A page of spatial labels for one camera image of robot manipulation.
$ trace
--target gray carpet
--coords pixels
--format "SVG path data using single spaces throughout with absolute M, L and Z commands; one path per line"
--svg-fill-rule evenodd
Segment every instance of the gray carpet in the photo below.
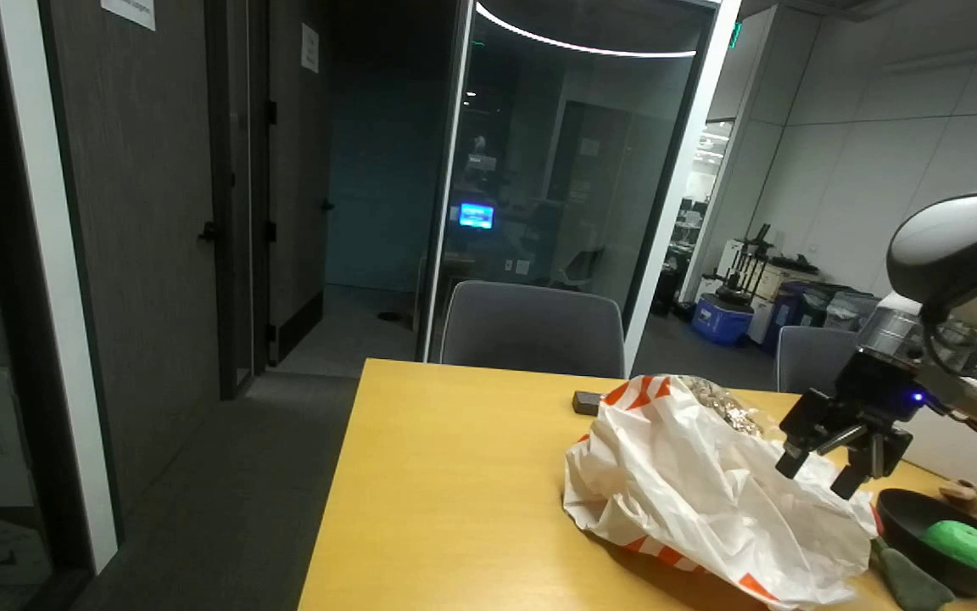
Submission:
M 401 310 L 401 294 L 327 288 L 312 337 L 184 448 L 79 611 L 295 608 L 359 365 L 412 357 L 412 332 L 378 319 Z M 646 321 L 636 369 L 771 387 L 765 354 L 701 341 L 673 319 Z

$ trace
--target blue bin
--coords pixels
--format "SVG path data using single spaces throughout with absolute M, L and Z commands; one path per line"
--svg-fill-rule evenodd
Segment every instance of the blue bin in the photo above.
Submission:
M 695 303 L 690 328 L 707 340 L 731 345 L 748 332 L 751 310 L 731 310 L 712 294 Z

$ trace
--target white plastic bag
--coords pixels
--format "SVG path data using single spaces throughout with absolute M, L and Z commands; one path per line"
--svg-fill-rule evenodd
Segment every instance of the white plastic bag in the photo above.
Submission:
M 773 608 L 851 597 L 875 535 L 867 499 L 839 499 L 824 459 L 798 479 L 776 459 L 780 446 L 714 382 L 633 378 L 567 450 L 564 509 L 607 543 L 699 564 Z

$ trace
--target blue screen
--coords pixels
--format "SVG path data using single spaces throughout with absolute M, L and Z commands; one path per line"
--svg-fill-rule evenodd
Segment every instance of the blue screen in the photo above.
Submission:
M 493 229 L 493 223 L 495 223 L 493 203 L 478 203 L 478 200 L 459 203 L 459 228 Z

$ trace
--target chair backrest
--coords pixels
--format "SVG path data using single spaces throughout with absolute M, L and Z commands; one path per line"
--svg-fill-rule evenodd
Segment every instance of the chair backrest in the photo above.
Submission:
M 462 281 L 451 291 L 437 361 L 625 378 L 621 310 L 588 291 Z
M 783 326 L 773 357 L 773 382 L 787 392 L 806 387 L 834 391 L 834 381 L 842 365 L 851 362 L 854 350 L 857 337 L 849 328 Z

